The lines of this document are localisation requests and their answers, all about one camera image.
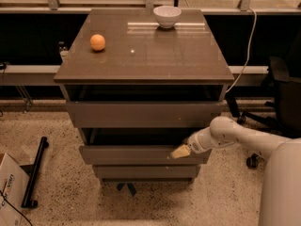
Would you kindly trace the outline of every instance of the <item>gray cabinet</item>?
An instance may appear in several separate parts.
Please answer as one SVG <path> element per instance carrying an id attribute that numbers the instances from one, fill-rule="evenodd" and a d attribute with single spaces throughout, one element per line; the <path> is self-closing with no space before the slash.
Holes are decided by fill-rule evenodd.
<path id="1" fill-rule="evenodd" d="M 94 52 L 91 35 L 105 37 Z M 210 152 L 170 153 L 220 115 L 233 77 L 199 10 L 173 29 L 144 9 L 92 10 L 55 76 L 101 181 L 192 182 Z"/>

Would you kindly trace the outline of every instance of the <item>white bowl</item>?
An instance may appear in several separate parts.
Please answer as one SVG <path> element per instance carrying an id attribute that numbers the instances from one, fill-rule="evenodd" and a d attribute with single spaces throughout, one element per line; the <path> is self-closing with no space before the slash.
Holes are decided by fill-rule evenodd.
<path id="1" fill-rule="evenodd" d="M 180 19 L 182 11 L 177 7 L 160 6 L 153 10 L 156 21 L 163 28 L 170 28 Z"/>

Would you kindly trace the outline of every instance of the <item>cabinet top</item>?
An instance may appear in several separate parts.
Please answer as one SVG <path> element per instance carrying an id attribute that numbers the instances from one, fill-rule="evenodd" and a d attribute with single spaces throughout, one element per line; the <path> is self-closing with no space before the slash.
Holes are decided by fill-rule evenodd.
<path id="1" fill-rule="evenodd" d="M 90 38 L 101 34 L 95 52 Z M 144 9 L 94 9 L 87 16 L 57 83 L 229 83 L 233 76 L 199 9 L 184 9 L 170 29 Z"/>

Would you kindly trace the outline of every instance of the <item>cardboard box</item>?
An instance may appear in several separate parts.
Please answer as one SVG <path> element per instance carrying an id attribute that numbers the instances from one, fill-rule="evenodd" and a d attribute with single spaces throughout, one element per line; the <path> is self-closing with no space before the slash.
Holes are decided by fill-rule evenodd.
<path id="1" fill-rule="evenodd" d="M 29 176 L 7 153 L 0 153 L 0 190 L 6 199 L 22 212 L 22 201 Z M 0 196 L 0 225 L 19 225 L 21 215 Z"/>

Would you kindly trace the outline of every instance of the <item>caster wheel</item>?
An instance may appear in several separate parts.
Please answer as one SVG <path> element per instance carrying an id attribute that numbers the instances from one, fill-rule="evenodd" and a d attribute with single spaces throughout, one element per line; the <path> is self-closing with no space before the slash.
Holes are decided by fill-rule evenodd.
<path id="1" fill-rule="evenodd" d="M 256 169 L 257 166 L 258 166 L 258 160 L 257 160 L 257 158 L 255 158 L 253 156 L 248 157 L 248 159 L 246 160 L 246 165 L 250 169 Z"/>
<path id="2" fill-rule="evenodd" d="M 246 122 L 246 117 L 245 116 L 240 116 L 237 119 L 237 123 L 239 123 L 239 124 L 244 124 L 245 122 Z"/>

